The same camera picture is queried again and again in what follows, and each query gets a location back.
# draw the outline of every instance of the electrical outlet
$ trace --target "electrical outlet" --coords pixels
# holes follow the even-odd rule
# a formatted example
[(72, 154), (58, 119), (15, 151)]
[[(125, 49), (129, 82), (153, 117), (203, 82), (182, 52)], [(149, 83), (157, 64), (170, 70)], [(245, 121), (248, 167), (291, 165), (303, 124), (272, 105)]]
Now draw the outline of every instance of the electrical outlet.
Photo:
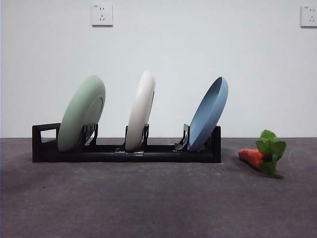
[(112, 4), (94, 4), (91, 7), (92, 26), (113, 26)]
[(317, 27), (317, 6), (301, 6), (301, 27)]

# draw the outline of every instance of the white wall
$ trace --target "white wall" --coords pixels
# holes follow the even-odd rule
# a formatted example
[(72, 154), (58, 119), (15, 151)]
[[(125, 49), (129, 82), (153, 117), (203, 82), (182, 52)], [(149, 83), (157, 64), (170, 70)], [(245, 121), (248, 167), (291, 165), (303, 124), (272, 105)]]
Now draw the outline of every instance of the white wall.
[(91, 74), (106, 85), (100, 136), (124, 136), (144, 69), (156, 78), (151, 137), (181, 136), (218, 76), (223, 137), (317, 136), (317, 29), (299, 25), (316, 0), (113, 0), (113, 28), (90, 26), (91, 3), (1, 1), (1, 137), (60, 122)]

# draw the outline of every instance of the carrot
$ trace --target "carrot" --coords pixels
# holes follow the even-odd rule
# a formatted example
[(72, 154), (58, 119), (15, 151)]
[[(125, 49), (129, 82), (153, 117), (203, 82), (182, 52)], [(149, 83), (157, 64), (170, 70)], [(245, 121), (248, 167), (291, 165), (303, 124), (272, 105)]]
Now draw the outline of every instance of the carrot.
[(253, 167), (259, 168), (259, 163), (265, 162), (262, 160), (264, 154), (262, 154), (259, 150), (252, 150), (252, 149), (243, 149), (239, 150), (238, 152), (240, 160), (248, 162)]

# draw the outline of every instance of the floor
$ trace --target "floor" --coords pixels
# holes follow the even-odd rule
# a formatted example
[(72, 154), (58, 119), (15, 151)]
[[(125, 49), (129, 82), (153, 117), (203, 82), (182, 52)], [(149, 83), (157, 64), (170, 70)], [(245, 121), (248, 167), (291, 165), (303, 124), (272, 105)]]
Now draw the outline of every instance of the floor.
[(222, 139), (221, 164), (32, 163), (1, 139), (1, 237), (316, 238), (317, 138), (283, 140), (279, 180), (238, 159), (255, 139)]

